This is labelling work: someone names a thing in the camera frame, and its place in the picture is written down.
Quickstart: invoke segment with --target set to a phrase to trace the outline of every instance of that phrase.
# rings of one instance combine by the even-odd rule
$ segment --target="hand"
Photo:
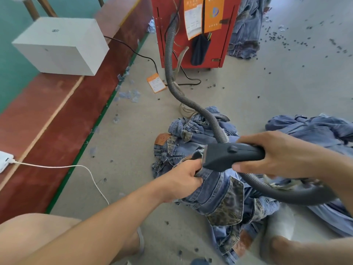
[[[186,160],[155,179],[162,191],[163,202],[172,202],[192,194],[202,184],[202,178],[195,177],[201,169],[201,159]]]
[[[233,170],[241,173],[267,174],[287,178],[319,178],[327,173],[325,171],[327,163],[330,163],[333,158],[342,156],[279,131],[242,136],[237,143],[259,145],[266,152],[263,160],[233,164]]]

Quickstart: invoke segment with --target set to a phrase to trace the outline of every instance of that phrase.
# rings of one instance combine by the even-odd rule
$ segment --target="vacuum hose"
[[[206,109],[202,108],[196,102],[185,97],[174,83],[172,55],[177,24],[178,18],[174,17],[174,20],[170,23],[167,39],[165,42],[164,65],[165,78],[167,80],[168,89],[177,100],[186,106],[198,111],[202,116],[205,117],[205,119],[211,125],[214,136],[218,143],[227,143],[226,135],[218,124],[215,116]],[[278,190],[274,189],[271,185],[264,182],[254,174],[241,174],[241,176],[251,187],[261,192],[263,196],[270,197],[287,204],[312,206],[324,204],[336,199],[334,192],[329,187],[324,185],[296,191]]]

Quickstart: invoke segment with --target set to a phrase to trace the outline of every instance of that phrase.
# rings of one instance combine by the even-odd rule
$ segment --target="black button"
[[[237,153],[238,152],[238,148],[234,145],[232,146],[229,146],[228,149],[227,149],[227,152],[229,153]]]

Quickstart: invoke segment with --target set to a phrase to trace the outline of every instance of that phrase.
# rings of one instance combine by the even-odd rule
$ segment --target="black pouch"
[[[191,65],[198,66],[203,63],[210,43],[211,40],[207,40],[207,37],[204,34],[197,35],[192,39],[193,52],[191,57]]]

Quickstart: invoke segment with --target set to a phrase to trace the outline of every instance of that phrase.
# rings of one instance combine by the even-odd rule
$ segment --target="paper tag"
[[[154,93],[158,93],[167,88],[157,73],[148,77],[147,82],[150,84]]]
[[[168,138],[170,138],[172,135],[169,133],[162,133],[159,134],[158,137],[155,140],[155,144],[163,146],[164,143],[167,141]]]
[[[202,33],[203,0],[184,0],[184,21],[188,40]]]
[[[223,9],[224,0],[205,0],[205,33],[222,28]]]

